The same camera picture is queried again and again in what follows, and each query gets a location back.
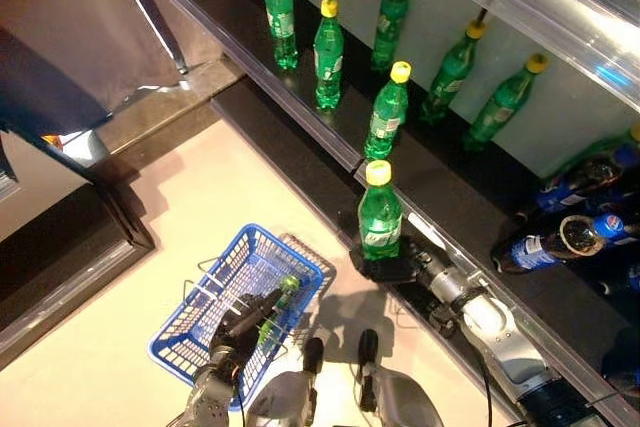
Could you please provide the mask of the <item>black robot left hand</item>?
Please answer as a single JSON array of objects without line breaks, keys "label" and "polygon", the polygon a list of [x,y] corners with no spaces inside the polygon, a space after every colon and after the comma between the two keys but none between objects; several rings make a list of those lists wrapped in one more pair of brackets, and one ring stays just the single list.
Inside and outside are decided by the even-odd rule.
[{"label": "black robot left hand", "polygon": [[234,363],[246,364],[258,343],[259,331],[272,314],[283,291],[268,294],[242,294],[225,312],[209,345],[210,358],[225,354]]}]

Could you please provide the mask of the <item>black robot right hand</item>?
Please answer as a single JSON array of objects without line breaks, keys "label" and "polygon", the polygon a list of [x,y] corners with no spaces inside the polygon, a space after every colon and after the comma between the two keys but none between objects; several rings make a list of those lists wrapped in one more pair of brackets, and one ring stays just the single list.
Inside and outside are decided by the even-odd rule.
[{"label": "black robot right hand", "polygon": [[365,258],[362,245],[356,244],[349,251],[349,257],[356,271],[374,283],[417,282],[427,273],[427,268],[433,263],[435,257],[408,235],[400,236],[398,246],[397,256],[371,260]]}]

